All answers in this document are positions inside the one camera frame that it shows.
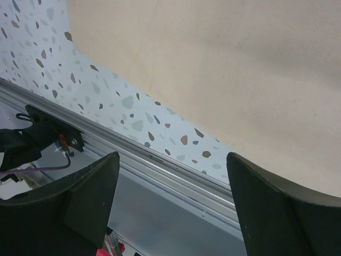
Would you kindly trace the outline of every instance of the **black plastic bracket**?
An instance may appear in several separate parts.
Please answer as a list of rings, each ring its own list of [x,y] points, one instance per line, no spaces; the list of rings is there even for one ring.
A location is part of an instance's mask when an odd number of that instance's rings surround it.
[[[59,134],[60,140],[66,146],[83,152],[84,142],[81,136],[81,132],[78,129],[31,105],[27,105],[25,106],[25,108],[34,124],[50,121],[54,129]]]

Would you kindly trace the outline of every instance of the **speckled surface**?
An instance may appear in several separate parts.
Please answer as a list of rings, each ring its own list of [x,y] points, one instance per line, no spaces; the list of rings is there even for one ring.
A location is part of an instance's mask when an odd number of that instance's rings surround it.
[[[231,149],[75,50],[66,0],[0,3],[0,76],[228,183]]]

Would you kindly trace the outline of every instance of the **brown speck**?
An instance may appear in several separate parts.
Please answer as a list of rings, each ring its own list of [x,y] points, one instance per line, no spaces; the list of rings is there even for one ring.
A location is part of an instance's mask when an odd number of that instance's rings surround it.
[[[202,156],[205,157],[205,158],[209,158],[211,156],[211,152],[210,151],[204,151],[202,152]]]
[[[5,32],[5,30],[3,28],[1,28],[2,34],[4,34],[4,36],[7,38],[7,34]]]
[[[58,93],[57,93],[57,91],[56,91],[56,90],[52,90],[52,94],[53,94],[54,98],[57,98],[57,96],[58,96]]]
[[[67,40],[72,42],[72,35],[70,34],[70,32],[67,31],[67,32],[64,33],[64,35],[65,35]]]
[[[195,128],[194,128],[194,130],[196,131],[196,133],[197,133],[197,135],[198,135],[199,137],[201,137],[201,138],[204,137],[204,135],[203,135],[200,131],[198,131],[198,130],[195,129]]]
[[[188,143],[188,136],[187,135],[184,135],[183,137],[181,137],[181,142],[184,144],[184,145],[187,145]]]
[[[37,88],[39,88],[39,85],[37,84],[36,81],[32,80],[32,82],[36,85]]]
[[[97,69],[94,65],[90,65],[90,67],[91,67],[93,70],[96,70],[97,72],[99,72],[98,69]]]
[[[14,28],[19,28],[19,25],[14,20],[12,20],[12,25]]]
[[[44,67],[44,64],[43,64],[39,59],[36,59],[36,61],[37,61],[38,65],[39,65],[41,68]]]
[[[154,139],[155,139],[153,134],[151,134],[150,132],[148,132],[148,137],[151,141],[154,141]]]
[[[73,73],[71,73],[70,78],[71,78],[71,81],[73,81],[73,83],[75,84],[76,83],[76,79],[75,79],[75,76],[74,76]]]
[[[13,61],[13,64],[16,66],[16,68],[19,69],[18,65],[15,63],[15,61]]]
[[[45,52],[45,50],[42,51],[41,56],[42,56],[43,59],[46,59],[46,52]]]

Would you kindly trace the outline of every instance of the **cable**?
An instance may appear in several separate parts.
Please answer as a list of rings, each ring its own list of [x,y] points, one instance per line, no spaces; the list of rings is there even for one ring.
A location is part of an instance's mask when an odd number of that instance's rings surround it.
[[[20,173],[26,173],[26,172],[46,172],[46,171],[56,171],[56,170],[66,169],[66,168],[70,167],[71,159],[70,159],[69,155],[66,154],[65,152],[63,152],[63,154],[65,155],[66,159],[68,160],[68,163],[64,166],[28,168],[28,169],[22,169],[22,170],[14,169],[14,170],[0,172],[0,174],[8,175],[8,174],[20,174]]]

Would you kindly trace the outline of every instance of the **gray speck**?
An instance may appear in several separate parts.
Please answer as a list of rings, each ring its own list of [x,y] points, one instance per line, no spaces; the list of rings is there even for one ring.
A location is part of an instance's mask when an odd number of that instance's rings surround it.
[[[133,96],[128,96],[122,100],[122,105],[124,108],[132,109],[134,104]]]
[[[90,65],[90,67],[91,67],[91,69],[93,69],[93,70],[99,72],[98,69],[97,69],[94,65]]]
[[[14,28],[19,28],[19,25],[14,20],[12,20],[12,25]]]
[[[211,152],[210,151],[204,151],[202,152],[202,156],[205,157],[205,158],[209,158],[211,156]]]
[[[43,68],[44,67],[44,64],[39,60],[39,59],[36,59],[36,62],[38,63],[38,65]]]
[[[154,119],[147,112],[145,112],[145,116],[147,117],[147,120],[148,120],[149,123],[152,124],[154,122]]]
[[[174,111],[172,111],[171,109],[167,108],[167,111],[171,114],[171,115],[175,115],[176,113]]]
[[[5,59],[5,57],[2,56],[2,63],[7,66],[7,60]]]
[[[222,168],[222,166],[220,164],[214,164],[214,165],[212,165],[212,167],[214,169],[217,169],[217,170]]]
[[[47,76],[48,80],[53,81],[53,78],[52,78],[52,75],[50,74],[50,72],[45,70],[45,75]]]
[[[158,117],[156,115],[154,115],[155,121],[160,124],[160,120],[158,119]]]
[[[28,69],[27,69],[24,65],[22,65],[22,68],[23,68],[27,73],[29,73]]]
[[[54,8],[53,7],[47,8],[46,14],[47,14],[47,17],[48,17],[49,20],[53,20]]]
[[[41,56],[42,56],[43,59],[46,59],[46,52],[45,52],[45,50],[42,50]]]
[[[14,5],[14,8],[16,9],[16,11],[17,11],[17,12],[20,12],[20,9],[19,9],[17,3],[15,2],[15,0],[12,0],[12,3],[13,3],[13,5]]]
[[[175,141],[174,141],[172,138],[170,138],[169,140],[171,141],[171,143],[173,143],[174,145],[176,145],[176,144],[175,144]]]
[[[138,139],[137,137],[135,137],[135,136],[132,136],[132,135],[128,135],[128,136],[129,136],[129,138],[131,138],[132,140],[139,141],[139,139]]]
[[[132,128],[138,132],[141,132],[143,130],[143,120],[138,120],[132,123]]]
[[[184,155],[177,156],[176,159],[177,159],[178,161],[184,161],[184,160],[185,160],[185,156],[184,156]]]
[[[67,40],[72,42],[72,35],[70,34],[70,32],[67,31],[67,32],[64,33],[64,35],[65,35]]]
[[[5,29],[1,28],[2,34],[4,35],[4,37],[7,39],[7,34],[5,32]]]
[[[45,21],[45,20],[40,20],[40,22],[45,25],[45,26],[48,26],[48,23]]]
[[[108,86],[107,80],[105,80],[105,78],[103,78],[103,82],[104,82],[104,85],[106,86],[106,88],[107,88],[107,89],[109,89],[109,86]]]
[[[183,137],[181,137],[180,140],[181,140],[182,144],[187,145],[187,143],[188,143],[188,136],[184,135]]]
[[[94,82],[91,82],[91,83],[92,83],[92,88],[94,89],[95,93],[99,94],[101,92],[101,89],[99,88],[99,86]]]
[[[71,73],[70,75],[71,81],[73,81],[73,83],[76,83],[76,79],[75,79],[75,75],[73,73]]]
[[[32,35],[32,33],[31,33],[31,31],[30,31],[30,29],[29,29],[29,27],[28,27],[28,25],[25,23],[25,31],[31,36],[31,37],[33,37],[33,35]]]
[[[35,9],[33,0],[30,0],[30,4],[32,5],[33,9]]]

